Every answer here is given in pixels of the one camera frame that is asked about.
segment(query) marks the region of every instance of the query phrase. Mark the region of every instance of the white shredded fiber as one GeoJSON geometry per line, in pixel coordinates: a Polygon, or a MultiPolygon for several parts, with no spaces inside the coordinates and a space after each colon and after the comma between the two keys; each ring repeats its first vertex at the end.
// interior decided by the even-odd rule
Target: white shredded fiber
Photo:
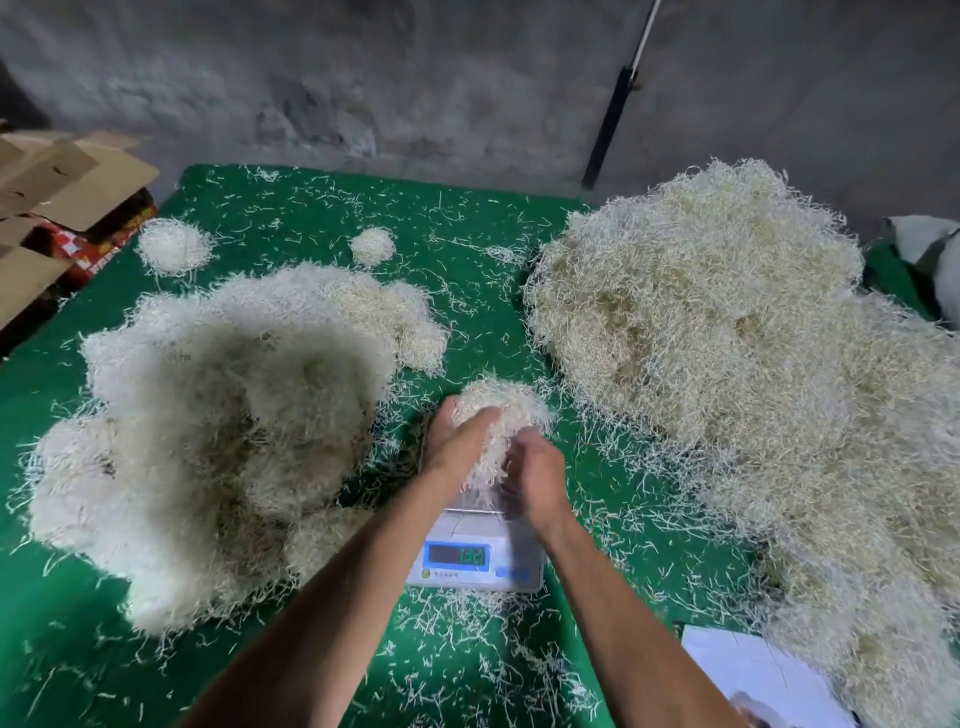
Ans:
{"type": "Polygon", "coordinates": [[[213,240],[193,225],[157,217],[144,223],[136,251],[151,273],[179,277],[210,262],[213,240]]]}
{"type": "Polygon", "coordinates": [[[323,564],[291,562],[288,534],[334,547],[359,527],[330,506],[376,407],[398,367],[439,370],[445,342],[413,286],[312,263],[144,296],[81,344],[92,401],[28,464],[33,538],[129,580],[144,632],[226,617],[323,564]]]}
{"type": "Polygon", "coordinates": [[[491,426],[483,455],[464,483],[465,490],[488,492],[503,482],[510,439],[524,427],[549,431],[554,415],[529,384],[483,376],[464,387],[453,411],[453,423],[462,425],[484,407],[499,407],[500,419],[491,426]]]}
{"type": "Polygon", "coordinates": [[[383,228],[367,228],[350,240],[353,260],[365,268],[373,268],[396,253],[394,239],[383,228]]]}
{"type": "Polygon", "coordinates": [[[843,222],[761,161],[714,162],[572,214],[528,326],[585,410],[653,438],[765,554],[744,605],[765,637],[868,725],[940,728],[960,711],[960,341],[861,295],[843,222]]]}

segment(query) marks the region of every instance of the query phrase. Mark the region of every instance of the white kitchen scale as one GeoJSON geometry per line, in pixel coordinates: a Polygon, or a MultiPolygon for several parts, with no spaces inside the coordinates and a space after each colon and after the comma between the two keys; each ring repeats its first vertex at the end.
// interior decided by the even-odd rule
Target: white kitchen scale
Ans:
{"type": "Polygon", "coordinates": [[[407,584],[538,592],[544,558],[533,527],[519,515],[516,497],[498,488],[488,504],[470,491],[460,494],[434,523],[407,584]]]}

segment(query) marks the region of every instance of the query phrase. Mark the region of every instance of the wall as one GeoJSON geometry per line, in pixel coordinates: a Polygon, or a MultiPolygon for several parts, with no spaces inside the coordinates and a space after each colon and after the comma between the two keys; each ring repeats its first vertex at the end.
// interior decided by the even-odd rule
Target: wall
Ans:
{"type": "MultiPolygon", "coordinates": [[[[153,135],[161,193],[265,161],[575,195],[647,5],[0,0],[0,57],[55,126],[153,135]]],[[[960,217],[958,25],[948,0],[663,0],[593,197],[755,156],[868,234],[960,217]]]]}

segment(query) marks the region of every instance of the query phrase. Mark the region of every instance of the person's right hand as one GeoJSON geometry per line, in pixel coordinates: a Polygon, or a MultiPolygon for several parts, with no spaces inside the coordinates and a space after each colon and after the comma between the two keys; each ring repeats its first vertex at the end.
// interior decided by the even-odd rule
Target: person's right hand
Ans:
{"type": "Polygon", "coordinates": [[[543,537],[572,516],[566,498],[564,454],[535,427],[522,429],[511,443],[507,475],[519,489],[523,514],[543,537]]]}

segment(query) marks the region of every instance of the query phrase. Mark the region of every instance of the person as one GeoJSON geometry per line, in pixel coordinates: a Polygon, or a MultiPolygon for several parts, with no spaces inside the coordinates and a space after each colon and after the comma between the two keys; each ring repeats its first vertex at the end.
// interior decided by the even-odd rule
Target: person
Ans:
{"type": "MultiPolygon", "coordinates": [[[[452,423],[447,398],[420,472],[351,538],[200,695],[180,728],[335,728],[387,628],[430,527],[452,502],[500,417],[452,423]]],[[[534,429],[507,467],[560,577],[619,728],[744,728],[723,694],[643,604],[566,497],[564,457],[534,429]]]]}

